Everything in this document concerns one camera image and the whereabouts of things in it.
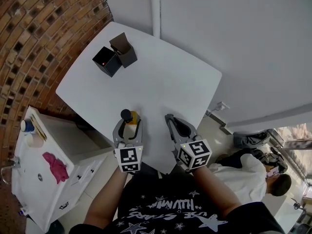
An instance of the blue and white cup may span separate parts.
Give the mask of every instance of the blue and white cup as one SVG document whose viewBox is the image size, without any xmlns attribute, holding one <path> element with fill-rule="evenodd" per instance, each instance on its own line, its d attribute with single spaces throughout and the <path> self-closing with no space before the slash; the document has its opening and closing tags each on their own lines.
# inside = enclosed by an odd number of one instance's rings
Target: blue and white cup
<svg viewBox="0 0 312 234">
<path fill-rule="evenodd" d="M 29 133 L 35 130 L 34 125 L 32 124 L 30 119 L 23 119 L 20 122 L 20 130 L 24 133 Z"/>
</svg>

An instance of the faucet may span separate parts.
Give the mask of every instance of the faucet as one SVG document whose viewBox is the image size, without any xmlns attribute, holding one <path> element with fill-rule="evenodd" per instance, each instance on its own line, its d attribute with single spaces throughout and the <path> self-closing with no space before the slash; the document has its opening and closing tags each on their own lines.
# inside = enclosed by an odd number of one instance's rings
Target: faucet
<svg viewBox="0 0 312 234">
<path fill-rule="evenodd" d="M 11 182 L 6 181 L 2 173 L 4 170 L 20 168 L 20 158 L 19 157 L 13 157 L 13 158 L 8 158 L 8 160 L 12 163 L 12 165 L 5 166 L 5 167 L 1 168 L 1 178 L 2 178 L 4 183 L 6 183 L 7 185 L 10 185 Z"/>
</svg>

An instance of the white countertop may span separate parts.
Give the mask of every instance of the white countertop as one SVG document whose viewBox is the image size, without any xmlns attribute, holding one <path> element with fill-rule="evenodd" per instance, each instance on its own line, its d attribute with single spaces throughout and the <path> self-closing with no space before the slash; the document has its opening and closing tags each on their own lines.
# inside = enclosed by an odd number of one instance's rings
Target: white countertop
<svg viewBox="0 0 312 234">
<path fill-rule="evenodd" d="M 137 61 L 111 78 L 92 58 L 125 32 Z M 113 141 L 123 109 L 143 119 L 143 162 L 162 173 L 176 164 L 174 142 L 165 123 L 174 114 L 198 127 L 221 73 L 187 52 L 133 28 L 111 22 L 84 49 L 56 93 L 82 118 Z"/>
</svg>

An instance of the gray wall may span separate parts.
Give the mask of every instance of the gray wall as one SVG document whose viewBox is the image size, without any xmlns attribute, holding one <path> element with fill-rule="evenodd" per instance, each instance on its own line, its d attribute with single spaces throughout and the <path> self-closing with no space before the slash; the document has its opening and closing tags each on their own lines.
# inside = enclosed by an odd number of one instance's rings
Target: gray wall
<svg viewBox="0 0 312 234">
<path fill-rule="evenodd" d="M 108 3 L 117 22 L 152 32 L 149 0 Z M 161 0 L 161 38 L 222 72 L 209 108 L 227 103 L 225 122 L 312 102 L 312 0 Z"/>
</svg>

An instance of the black hair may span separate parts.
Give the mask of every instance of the black hair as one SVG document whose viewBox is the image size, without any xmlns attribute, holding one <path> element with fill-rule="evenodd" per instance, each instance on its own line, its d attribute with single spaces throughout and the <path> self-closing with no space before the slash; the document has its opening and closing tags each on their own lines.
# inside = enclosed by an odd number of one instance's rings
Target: black hair
<svg viewBox="0 0 312 234">
<path fill-rule="evenodd" d="M 272 183 L 270 193 L 273 196 L 282 196 L 289 190 L 291 185 L 291 177 L 288 174 L 282 174 Z"/>
</svg>

